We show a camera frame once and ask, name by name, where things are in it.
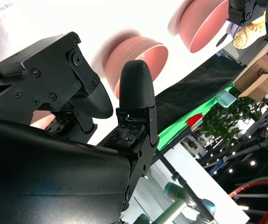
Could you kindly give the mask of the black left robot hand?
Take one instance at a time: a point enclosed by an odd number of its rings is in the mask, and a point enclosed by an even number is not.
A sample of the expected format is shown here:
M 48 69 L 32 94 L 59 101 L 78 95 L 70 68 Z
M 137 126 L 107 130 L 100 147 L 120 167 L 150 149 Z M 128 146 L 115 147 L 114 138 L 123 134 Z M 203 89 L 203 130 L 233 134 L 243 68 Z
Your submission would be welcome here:
M 228 20 L 240 27 L 233 45 L 245 49 L 260 37 L 268 42 L 268 0 L 231 0 Z

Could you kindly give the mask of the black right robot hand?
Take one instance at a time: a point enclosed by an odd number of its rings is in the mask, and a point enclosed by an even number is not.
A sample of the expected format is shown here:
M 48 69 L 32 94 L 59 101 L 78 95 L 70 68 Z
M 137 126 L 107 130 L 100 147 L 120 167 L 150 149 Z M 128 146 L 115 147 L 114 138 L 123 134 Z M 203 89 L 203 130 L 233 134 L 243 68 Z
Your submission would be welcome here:
M 115 224 L 159 138 L 153 82 L 125 63 L 119 107 L 70 32 L 0 62 L 0 224 Z

